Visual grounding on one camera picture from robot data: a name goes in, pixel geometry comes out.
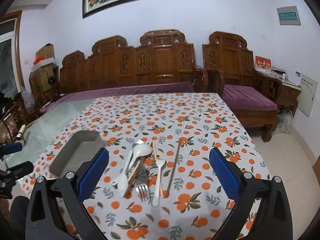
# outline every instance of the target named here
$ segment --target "electrical box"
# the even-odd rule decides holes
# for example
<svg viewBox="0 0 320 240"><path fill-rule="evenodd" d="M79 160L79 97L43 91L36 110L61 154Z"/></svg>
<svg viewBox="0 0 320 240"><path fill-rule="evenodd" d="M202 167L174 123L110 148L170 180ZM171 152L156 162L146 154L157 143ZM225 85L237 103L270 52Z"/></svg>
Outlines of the electrical box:
<svg viewBox="0 0 320 240"><path fill-rule="evenodd" d="M301 75L301 93L298 95L298 108L308 117L311 114L313 104L316 100L316 92L318 82L312 78L302 74Z"/></svg>

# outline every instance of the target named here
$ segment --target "wooden chopstick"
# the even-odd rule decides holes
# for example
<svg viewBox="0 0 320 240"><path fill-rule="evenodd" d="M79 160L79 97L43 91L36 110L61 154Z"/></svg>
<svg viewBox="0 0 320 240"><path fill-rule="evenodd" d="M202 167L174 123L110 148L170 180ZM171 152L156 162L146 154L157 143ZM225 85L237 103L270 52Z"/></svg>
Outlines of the wooden chopstick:
<svg viewBox="0 0 320 240"><path fill-rule="evenodd" d="M166 192L166 195L165 195L166 198L169 197L169 192L170 192L170 188L171 188L171 184L172 184L172 180L173 180L173 175L174 175L174 172L175 172L176 166L177 166L179 151L180 151L180 140L179 140L179 143L178 143L178 149L177 149L177 153L176 153L176 158L174 160L173 168L172 168L172 171L171 171L171 177L170 177L168 188L167 188L167 192Z"/></svg>
<svg viewBox="0 0 320 240"><path fill-rule="evenodd" d="M139 167L140 167L140 162L141 161L144 161L145 158L142 158L141 160L139 159L137 161L137 165L133 168L132 170L132 173L130 174L129 176L129 179L128 179L128 188L127 188L127 191L125 192L125 196L127 195L128 191L130 190L131 186L133 185L135 179L136 179L136 176L138 174L138 171L139 171Z"/></svg>

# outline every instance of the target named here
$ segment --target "wooden armchair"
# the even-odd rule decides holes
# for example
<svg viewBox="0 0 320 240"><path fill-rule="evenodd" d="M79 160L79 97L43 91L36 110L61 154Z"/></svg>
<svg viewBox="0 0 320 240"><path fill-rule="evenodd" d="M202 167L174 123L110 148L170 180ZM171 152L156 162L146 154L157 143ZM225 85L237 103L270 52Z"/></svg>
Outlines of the wooden armchair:
<svg viewBox="0 0 320 240"><path fill-rule="evenodd" d="M55 95L59 95L60 90L59 90L59 85L54 84L50 89L43 90L41 92L38 92L35 95L35 101L36 101L36 108L40 110L42 106L44 106L46 103L51 101Z"/></svg>
<svg viewBox="0 0 320 240"><path fill-rule="evenodd" d="M7 141L9 143L14 143L14 141L16 140L7 123L4 121L10 114L13 116L13 119L17 125L17 130L19 130L23 124L28 125L41 115L39 109L37 108L29 113L24 106L23 98L20 98L17 102L15 102L14 105L0 119L0 124L2 123L5 126L7 134L9 135L9 137L7 138Z"/></svg>
<svg viewBox="0 0 320 240"><path fill-rule="evenodd" d="M245 127L264 127L264 142L278 124L282 82L254 68L253 52L239 35L214 32L202 45L204 68L195 69L197 90L216 92Z"/></svg>

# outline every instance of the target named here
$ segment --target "cardboard box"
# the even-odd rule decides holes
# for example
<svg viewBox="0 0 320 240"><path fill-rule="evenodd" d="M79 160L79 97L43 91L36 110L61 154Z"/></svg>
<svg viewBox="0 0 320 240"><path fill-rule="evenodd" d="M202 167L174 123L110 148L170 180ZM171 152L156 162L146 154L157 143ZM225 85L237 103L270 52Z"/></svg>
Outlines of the cardboard box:
<svg viewBox="0 0 320 240"><path fill-rule="evenodd" d="M37 64L33 65L33 67L31 68L31 72L36 71L38 68L43 67L45 65L52 64L52 63L54 63L53 57L49 57L47 59L41 60Z"/></svg>
<svg viewBox="0 0 320 240"><path fill-rule="evenodd" d="M12 114L9 114L5 119L4 122L7 124L9 131L11 135L15 135L18 131L17 124L13 118ZM0 124L0 141L2 143L5 143L7 140L9 140L9 133L7 128L3 123Z"/></svg>
<svg viewBox="0 0 320 240"><path fill-rule="evenodd" d="M35 93L47 90L51 88L48 83L48 78L53 76L53 65L48 64L38 68L36 71L30 73L29 82L31 85L31 91Z"/></svg>
<svg viewBox="0 0 320 240"><path fill-rule="evenodd" d="M54 48L53 45L48 43L47 45L43 46L39 51L36 53L36 58L43 57L47 59L49 57L54 57Z"/></svg>
<svg viewBox="0 0 320 240"><path fill-rule="evenodd" d="M0 142L6 143L8 138L8 131L3 123L0 124Z"/></svg>

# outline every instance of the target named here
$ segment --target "white box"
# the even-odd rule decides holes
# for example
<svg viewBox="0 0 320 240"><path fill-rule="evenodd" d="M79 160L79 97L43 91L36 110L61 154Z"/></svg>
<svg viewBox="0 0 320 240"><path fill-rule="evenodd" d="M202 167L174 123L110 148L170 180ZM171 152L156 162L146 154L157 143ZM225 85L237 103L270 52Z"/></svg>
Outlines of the white box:
<svg viewBox="0 0 320 240"><path fill-rule="evenodd" d="M299 86L301 84L301 72L289 70L286 72L287 79L293 84Z"/></svg>
<svg viewBox="0 0 320 240"><path fill-rule="evenodd" d="M38 68L51 64L53 62L54 62L54 57L49 57L47 59L41 60L31 68L31 72L36 71Z"/></svg>

